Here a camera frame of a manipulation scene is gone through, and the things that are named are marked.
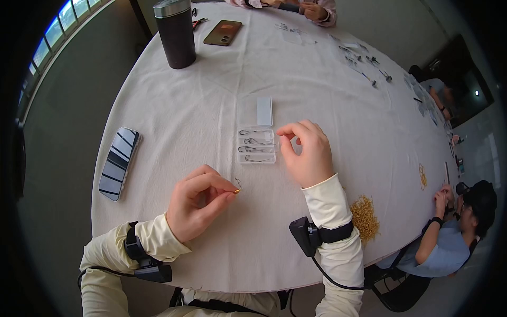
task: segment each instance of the person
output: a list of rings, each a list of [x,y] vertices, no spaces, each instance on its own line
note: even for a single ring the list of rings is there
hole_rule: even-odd
[[[318,228],[335,229],[351,222],[352,214],[345,192],[333,169],[329,141],[319,125],[304,120],[287,124],[276,133],[280,135],[285,164],[302,187],[315,225]],[[300,155],[292,147],[290,140],[294,137],[297,137],[296,143],[303,147]],[[236,190],[216,170],[203,165],[176,183],[168,210],[154,220],[137,223],[135,234],[148,255],[159,261],[175,261],[179,255],[191,252],[187,242],[203,233],[235,200]],[[205,206],[199,206],[197,202],[203,197]],[[128,230],[129,223],[122,224],[93,238],[84,247],[80,265],[80,270],[84,272],[81,278],[84,316],[128,315],[127,297],[122,290],[120,277],[106,270],[90,268],[103,266],[130,274],[137,269],[138,263],[131,260],[123,248]],[[350,287],[363,286],[363,250],[357,228],[354,227],[350,237],[344,240],[323,243],[318,251],[322,268],[334,281]],[[339,288],[326,278],[323,283],[325,297],[315,309],[317,316],[358,316],[363,291]],[[168,308],[158,316],[275,317],[280,313],[280,299],[276,292],[226,294],[182,290],[182,294],[183,306]],[[242,311],[247,312],[225,313],[198,307],[210,300],[239,305]]]
[[[403,272],[422,277],[455,273],[468,260],[470,246],[477,243],[474,242],[477,237],[483,238],[486,235],[495,219],[496,193],[493,184],[485,180],[459,195],[457,204],[452,189],[447,184],[442,186],[433,199],[436,217],[447,221],[442,227],[438,221],[432,221],[423,236],[409,245],[396,266]],[[378,262],[377,266],[389,268],[397,255],[398,252]]]
[[[438,78],[428,79],[420,84],[433,98],[437,107],[442,111],[445,120],[451,120],[451,113],[455,112],[452,111],[454,107],[454,98],[451,89]]]
[[[290,7],[297,9],[299,14],[303,14],[313,23],[328,27],[336,24],[336,4],[334,0],[225,0],[228,4],[236,7],[247,9],[260,9],[264,7],[285,8]]]

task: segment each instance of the black cap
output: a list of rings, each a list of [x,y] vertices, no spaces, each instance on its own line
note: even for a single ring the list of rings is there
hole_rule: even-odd
[[[483,237],[495,220],[497,199],[493,184],[485,180],[477,182],[463,194],[463,202],[472,206],[472,212],[479,222],[476,234]]]

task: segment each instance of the pliers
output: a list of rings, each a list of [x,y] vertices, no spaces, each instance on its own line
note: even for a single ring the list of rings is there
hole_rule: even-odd
[[[197,20],[197,21],[192,21],[192,30],[194,30],[194,31],[195,31],[196,27],[197,27],[199,24],[201,24],[202,22],[205,22],[205,21],[207,21],[207,20],[208,20],[208,19],[206,19],[206,18],[202,18],[202,19]]]

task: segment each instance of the tumbler lid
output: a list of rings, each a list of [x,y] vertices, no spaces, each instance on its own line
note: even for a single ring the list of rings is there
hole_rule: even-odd
[[[167,18],[190,9],[190,0],[162,0],[153,6],[155,17]]]

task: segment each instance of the window frame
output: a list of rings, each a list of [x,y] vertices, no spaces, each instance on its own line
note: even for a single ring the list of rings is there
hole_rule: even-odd
[[[85,0],[88,10],[85,11],[85,13],[83,13],[81,15],[81,17],[79,17],[79,18],[76,14],[73,0],[69,0],[69,1],[70,1],[71,9],[73,11],[75,21],[69,25],[67,30],[65,30],[63,28],[63,24],[61,23],[61,20],[60,20],[60,12],[63,9],[63,7],[67,4],[67,2],[65,2],[63,4],[63,6],[60,7],[59,10],[56,12],[56,15],[54,18],[54,19],[57,19],[57,21],[58,21],[57,25],[59,25],[59,27],[62,31],[62,36],[60,36],[58,38],[58,40],[54,43],[53,47],[51,47],[49,45],[49,41],[46,38],[46,32],[54,21],[54,19],[52,19],[51,22],[48,24],[48,27],[46,28],[46,30],[44,30],[44,32],[42,33],[42,37],[41,37],[41,42],[45,42],[45,44],[48,47],[48,53],[46,54],[46,56],[44,56],[40,65],[37,66],[37,64],[35,63],[35,61],[33,59],[35,52],[39,48],[39,45],[37,45],[37,48],[33,52],[32,60],[26,68],[26,76],[25,76],[26,87],[23,87],[23,86],[20,87],[19,93],[21,95],[21,92],[23,92],[23,96],[20,98],[20,100],[18,102],[18,110],[17,110],[17,117],[22,122],[24,122],[26,120],[28,111],[30,109],[31,102],[37,93],[37,90],[41,84],[41,80],[43,80],[45,74],[49,71],[49,68],[51,68],[51,63],[52,63],[53,58],[58,57],[60,51],[65,47],[65,45],[68,41],[72,40],[74,35],[79,31],[79,28],[81,25],[87,23],[88,20],[93,18],[94,14],[97,13],[101,8],[107,7],[109,4],[113,3],[115,0],[99,0],[93,6],[90,6],[89,0]],[[31,73],[30,65],[32,65],[33,68],[35,69],[35,74]]]

